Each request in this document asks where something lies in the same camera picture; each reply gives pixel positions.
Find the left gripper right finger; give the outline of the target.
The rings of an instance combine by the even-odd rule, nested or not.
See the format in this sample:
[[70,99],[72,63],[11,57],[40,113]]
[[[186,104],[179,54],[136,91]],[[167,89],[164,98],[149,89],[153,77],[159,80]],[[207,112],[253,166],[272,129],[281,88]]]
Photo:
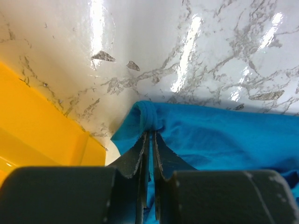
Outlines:
[[273,170],[200,171],[153,133],[155,216],[161,224],[296,224],[299,208]]

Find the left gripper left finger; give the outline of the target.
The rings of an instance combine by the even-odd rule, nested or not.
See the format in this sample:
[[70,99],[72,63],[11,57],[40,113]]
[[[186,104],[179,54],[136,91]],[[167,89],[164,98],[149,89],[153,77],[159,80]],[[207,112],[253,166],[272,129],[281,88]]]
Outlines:
[[106,167],[23,167],[0,188],[3,224],[141,224],[150,135]]

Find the blue t shirt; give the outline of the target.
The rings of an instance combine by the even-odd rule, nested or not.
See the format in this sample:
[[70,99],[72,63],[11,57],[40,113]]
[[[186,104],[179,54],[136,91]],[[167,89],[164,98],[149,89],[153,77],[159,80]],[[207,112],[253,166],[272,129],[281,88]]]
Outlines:
[[298,117],[139,101],[111,140],[124,154],[144,131],[197,169],[273,169],[299,194]]

